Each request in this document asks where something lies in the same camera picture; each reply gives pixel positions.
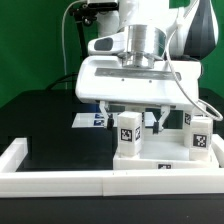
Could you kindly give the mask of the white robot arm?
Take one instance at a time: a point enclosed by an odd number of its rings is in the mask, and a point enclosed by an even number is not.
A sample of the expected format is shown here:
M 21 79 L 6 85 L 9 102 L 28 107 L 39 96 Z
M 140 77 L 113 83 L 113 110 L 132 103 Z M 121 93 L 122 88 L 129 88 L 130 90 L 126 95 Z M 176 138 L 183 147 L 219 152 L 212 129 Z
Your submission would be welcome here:
M 198 96 L 200 60 L 218 42 L 217 19 L 211 0 L 190 0 L 170 8 L 169 0 L 88 0 L 98 13 L 99 37 L 88 43 L 76 95 L 100 105 L 105 125 L 107 107 L 119 104 L 140 110 L 158 108 L 155 132 L 172 109 L 208 115 L 212 107 Z

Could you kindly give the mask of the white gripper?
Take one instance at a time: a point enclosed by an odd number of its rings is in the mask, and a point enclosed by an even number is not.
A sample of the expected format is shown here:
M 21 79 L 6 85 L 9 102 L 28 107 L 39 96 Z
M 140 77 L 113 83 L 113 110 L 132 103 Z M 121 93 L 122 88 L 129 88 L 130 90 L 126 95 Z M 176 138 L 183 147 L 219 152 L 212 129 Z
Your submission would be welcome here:
M 90 56 L 79 70 L 76 95 L 85 103 L 101 101 L 99 109 L 107 130 L 114 126 L 113 115 L 107 112 L 109 104 L 161 106 L 160 118 L 153 125 L 154 134 L 163 130 L 170 107 L 175 110 L 192 107 L 175 82 L 167 61 L 156 61 L 153 69 L 124 68 L 116 56 Z

